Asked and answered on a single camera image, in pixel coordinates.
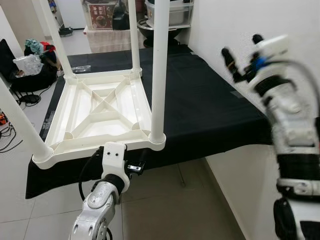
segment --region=plastic bag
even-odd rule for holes
[[[14,59],[13,62],[17,65],[19,70],[24,72],[24,75],[19,75],[17,76],[18,78],[38,75],[44,66],[44,64],[41,63],[40,57],[33,54],[30,54],[29,56],[18,57]]]
[[[87,65],[87,66],[76,66],[71,68],[74,74],[78,74],[78,73],[90,73],[91,72],[91,66]]]

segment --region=black chair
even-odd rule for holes
[[[41,59],[44,64],[39,74],[33,76],[16,77],[19,71],[17,65],[13,62],[15,56],[9,48],[7,41],[0,41],[0,73],[5,80],[11,83],[11,90],[21,102],[36,103],[40,97],[33,92],[46,89],[57,80],[58,69],[51,66],[45,59]]]

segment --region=gray floor tile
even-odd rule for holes
[[[62,37],[61,40],[68,56],[91,53],[88,38],[83,30],[75,30],[72,36]]]
[[[185,186],[181,184],[177,164],[147,170],[142,176],[134,175],[129,190],[122,195],[122,202],[203,188],[200,176],[195,168],[197,164],[197,161],[179,164]]]
[[[201,190],[122,204],[125,240],[236,240],[224,207]]]
[[[29,219],[0,223],[0,240],[24,240]]]
[[[90,193],[94,182],[82,183],[85,195]],[[36,197],[31,218],[81,210],[82,205],[83,201],[81,200],[77,183],[61,186]]]
[[[0,223],[29,219],[35,200],[25,200],[30,154],[0,153]]]
[[[80,212],[31,218],[24,240],[67,240]]]
[[[109,228],[112,232],[113,240],[124,239],[122,221],[122,204],[116,205],[114,218],[109,225]]]
[[[24,240],[67,240],[80,213],[81,211],[72,211],[31,218]],[[109,228],[114,240],[123,240],[121,205],[115,207],[115,215]]]

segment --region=cable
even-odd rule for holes
[[[28,103],[25,103],[25,107],[24,107],[24,109],[26,108],[26,107],[33,107],[33,106],[35,106],[35,105],[37,105],[38,103],[40,103],[40,101],[41,101],[41,95],[44,93],[44,92],[46,92],[46,91],[48,91],[50,88],[51,88],[51,86],[52,85],[50,85],[48,88],[46,88],[45,90],[43,90],[42,92],[40,92],[40,94],[39,94],[39,100],[36,102],[36,103],[33,103],[33,104],[28,104]]]
[[[4,153],[7,153],[9,151],[11,151],[12,149],[15,149],[16,147],[18,147],[21,143],[23,142],[23,140],[21,140],[20,142],[18,142],[16,145],[14,145],[13,147],[5,150],[5,151],[0,151],[0,154],[4,154]]]
[[[285,65],[292,65],[293,67],[296,67],[299,69],[305,76],[306,79],[309,81],[311,84],[315,95],[316,95],[316,100],[318,104],[318,116],[320,117],[320,91],[319,91],[319,85],[317,79],[314,77],[314,75],[309,71],[309,69],[304,66],[302,63],[294,61],[294,60],[277,60],[277,61],[268,61],[265,63],[266,66],[272,65],[272,64],[285,64]]]
[[[23,142],[23,140],[21,140],[16,145],[14,145],[14,146],[10,147],[9,149],[7,149],[10,146],[10,144],[13,142],[13,140],[16,138],[16,136],[17,136],[17,132],[16,132],[16,130],[15,130],[15,128],[13,126],[8,127],[8,128],[10,128],[10,134],[8,136],[3,136],[3,137],[11,136],[11,132],[12,131],[14,132],[14,135],[11,138],[11,140],[9,141],[9,143],[5,147],[0,149],[0,154],[4,154],[4,153],[7,153],[7,152],[11,151],[12,149],[16,148],[17,146],[19,146]]]
[[[89,164],[91,163],[92,159],[99,155],[99,153],[98,153],[99,150],[100,150],[100,148],[88,159],[88,161],[86,161],[86,163],[83,166],[83,168],[81,170],[81,173],[79,175],[78,187],[79,187],[79,193],[80,193],[82,201],[84,201],[85,198],[86,198],[85,195],[84,195],[84,191],[82,189],[82,178],[83,178],[83,175],[85,174]]]
[[[109,240],[113,240],[113,236],[112,236],[112,233],[111,233],[110,229],[107,228],[106,231],[107,231],[107,233],[109,234],[109,237],[110,237]]]

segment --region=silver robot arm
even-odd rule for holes
[[[288,37],[263,40],[255,35],[256,52],[241,74],[229,50],[222,55],[235,83],[247,81],[258,93],[272,127],[280,177],[277,190],[282,198],[274,203],[275,232],[281,240],[320,239],[320,161],[316,119],[299,96],[294,82],[286,78],[289,65],[298,66],[318,86],[306,69],[288,60]]]
[[[84,199],[69,240],[112,240],[108,226],[115,216],[116,205],[121,202],[120,195],[128,190],[132,174],[141,175],[145,165],[143,161],[125,161],[126,148],[123,143],[107,142],[92,156],[101,158],[102,155],[102,179]]]

